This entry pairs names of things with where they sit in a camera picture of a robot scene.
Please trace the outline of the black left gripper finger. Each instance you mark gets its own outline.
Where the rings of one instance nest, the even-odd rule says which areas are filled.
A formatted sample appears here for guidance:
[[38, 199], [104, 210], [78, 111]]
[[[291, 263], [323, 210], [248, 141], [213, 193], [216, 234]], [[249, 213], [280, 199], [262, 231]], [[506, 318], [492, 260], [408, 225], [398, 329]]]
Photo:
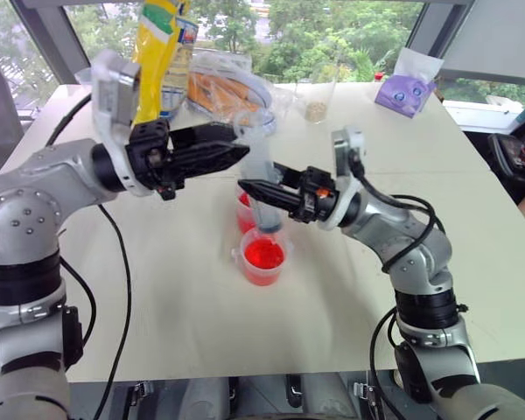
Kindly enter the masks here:
[[183, 129], [173, 129], [170, 139], [173, 149], [184, 150], [206, 142], [233, 142], [237, 138], [232, 125], [223, 122], [207, 122]]
[[178, 150], [172, 155], [172, 175], [179, 179], [225, 171], [250, 152], [247, 145], [237, 143], [200, 143]]

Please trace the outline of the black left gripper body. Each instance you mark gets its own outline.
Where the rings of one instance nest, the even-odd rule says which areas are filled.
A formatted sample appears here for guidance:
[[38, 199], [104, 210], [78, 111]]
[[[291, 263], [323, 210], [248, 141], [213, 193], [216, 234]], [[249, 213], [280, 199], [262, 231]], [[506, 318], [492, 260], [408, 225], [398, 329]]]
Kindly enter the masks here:
[[148, 190], [157, 192], [164, 201], [174, 200], [176, 191], [185, 186], [183, 179], [174, 180], [166, 172], [171, 157], [169, 140], [170, 124], [159, 118], [135, 125], [125, 146], [136, 180]]

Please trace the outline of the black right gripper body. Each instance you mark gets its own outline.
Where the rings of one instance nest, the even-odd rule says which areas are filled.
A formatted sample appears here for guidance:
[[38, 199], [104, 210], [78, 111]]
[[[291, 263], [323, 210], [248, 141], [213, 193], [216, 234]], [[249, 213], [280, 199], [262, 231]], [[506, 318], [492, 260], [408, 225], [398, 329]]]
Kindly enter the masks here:
[[337, 202], [337, 190], [331, 174], [313, 166], [301, 172], [298, 182], [299, 203], [288, 212], [291, 219], [310, 223], [325, 221]]

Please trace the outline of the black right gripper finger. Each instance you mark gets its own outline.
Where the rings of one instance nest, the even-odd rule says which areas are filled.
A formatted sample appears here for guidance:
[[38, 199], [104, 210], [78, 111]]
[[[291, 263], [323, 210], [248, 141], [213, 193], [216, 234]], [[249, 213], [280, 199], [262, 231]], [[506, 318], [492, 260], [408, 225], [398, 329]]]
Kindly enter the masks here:
[[305, 171], [297, 171], [286, 165], [275, 162], [273, 164], [278, 184], [286, 187], [300, 187], [305, 178]]
[[300, 195], [287, 192], [267, 180], [241, 179], [240, 188], [254, 200], [285, 211], [294, 211], [302, 204]]

